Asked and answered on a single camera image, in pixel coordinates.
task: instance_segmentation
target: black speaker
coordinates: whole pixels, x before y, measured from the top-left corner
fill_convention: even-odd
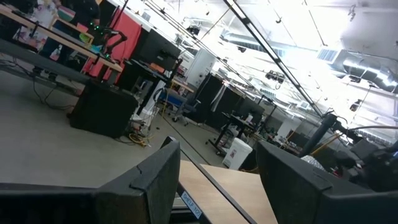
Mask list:
[[[119,138],[137,107],[132,94],[90,80],[70,115],[70,126]]]

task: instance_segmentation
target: gray floor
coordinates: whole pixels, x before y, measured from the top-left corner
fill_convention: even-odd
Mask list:
[[[16,78],[25,87],[0,83],[0,182],[99,187],[150,156],[167,136],[180,140],[198,162],[222,166],[222,158],[205,145],[216,135],[194,125],[170,122],[171,126],[158,116],[152,124],[151,147],[128,146],[71,128],[64,111],[52,110],[32,95],[32,82],[7,78]],[[54,95],[52,101],[59,105],[68,98],[64,93]]]

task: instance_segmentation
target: label sticker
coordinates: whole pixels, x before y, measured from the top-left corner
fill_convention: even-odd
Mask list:
[[[198,205],[193,202],[192,198],[187,194],[187,192],[182,193],[181,199],[185,202],[188,208],[192,211],[194,216],[199,219],[201,215],[201,210],[199,209]]]

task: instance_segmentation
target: black monitor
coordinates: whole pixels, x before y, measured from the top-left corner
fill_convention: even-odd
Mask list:
[[[181,50],[155,30],[151,30],[139,51],[140,60],[171,71]]]
[[[256,102],[252,101],[250,98],[246,97],[242,103],[239,104],[234,115],[243,116],[246,118],[248,115],[252,114],[253,119],[251,122],[253,124],[258,124],[261,121],[262,114],[264,113],[264,108],[258,105]]]

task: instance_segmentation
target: white trash can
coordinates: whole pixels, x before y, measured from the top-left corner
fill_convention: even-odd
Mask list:
[[[252,150],[253,149],[244,141],[234,138],[223,160],[223,164],[229,167],[229,169],[238,170]]]

